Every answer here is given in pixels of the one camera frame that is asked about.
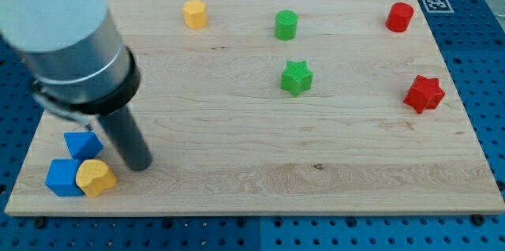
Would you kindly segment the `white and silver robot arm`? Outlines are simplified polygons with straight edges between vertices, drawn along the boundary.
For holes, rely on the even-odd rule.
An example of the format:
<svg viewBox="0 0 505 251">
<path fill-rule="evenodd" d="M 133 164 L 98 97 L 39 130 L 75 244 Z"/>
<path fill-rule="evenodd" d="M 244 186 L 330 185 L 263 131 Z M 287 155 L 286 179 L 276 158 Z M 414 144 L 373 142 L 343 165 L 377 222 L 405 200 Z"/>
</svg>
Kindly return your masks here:
<svg viewBox="0 0 505 251">
<path fill-rule="evenodd" d="M 107 0 L 1 0 L 1 34 L 37 92 L 85 114 L 124 107 L 140 85 Z"/>
</svg>

